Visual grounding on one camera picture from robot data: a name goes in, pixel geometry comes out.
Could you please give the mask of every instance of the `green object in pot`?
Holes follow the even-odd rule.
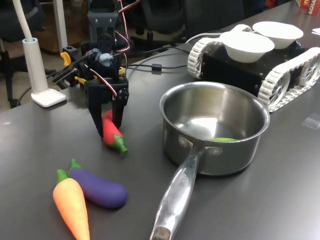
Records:
[[[234,138],[229,138],[229,137],[214,137],[211,139],[212,141],[220,141],[220,142],[233,142],[233,141],[238,141],[237,139]]]

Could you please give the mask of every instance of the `paper bowl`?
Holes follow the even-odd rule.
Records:
[[[229,57],[241,63],[253,63],[275,44],[267,37],[246,31],[230,31],[221,35]]]
[[[252,29],[271,39],[275,49],[285,49],[294,40],[304,35],[304,32],[296,26],[275,21],[258,22],[253,25]]]

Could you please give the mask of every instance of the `toy carrot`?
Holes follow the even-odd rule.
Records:
[[[64,222],[76,240],[90,240],[86,202],[79,183],[62,169],[56,171],[56,176],[53,199]]]
[[[102,121],[104,143],[112,148],[120,150],[122,153],[128,152],[128,149],[125,147],[124,137],[116,128],[112,120],[106,117]]]

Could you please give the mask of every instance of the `dark gray table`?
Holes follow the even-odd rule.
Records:
[[[304,30],[302,43],[320,46],[320,36],[311,35],[320,18],[306,14],[289,3],[243,22],[294,23]],[[147,63],[185,63],[187,55],[176,53],[167,51]],[[124,159],[103,144],[78,88],[66,92],[67,104],[43,109],[31,103],[0,115],[1,240],[73,239],[52,198],[56,169],[67,169],[72,158],[128,189],[128,202],[119,210],[87,203],[91,239],[149,239],[176,170],[162,152],[159,100],[166,90],[193,78],[186,69],[162,74],[130,70],[128,78],[130,98],[121,131],[129,152]],[[320,132],[302,126],[310,114],[320,114],[319,101],[317,83],[273,113],[254,161],[242,174],[199,176],[175,239],[320,239]]]

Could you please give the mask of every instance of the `stainless steel saucepan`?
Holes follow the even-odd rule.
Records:
[[[255,96],[240,88],[199,81],[167,91],[160,110],[163,150],[180,166],[161,200],[150,240],[171,240],[186,212],[197,172],[223,176],[247,167],[270,115]],[[214,140],[221,138],[235,141]]]

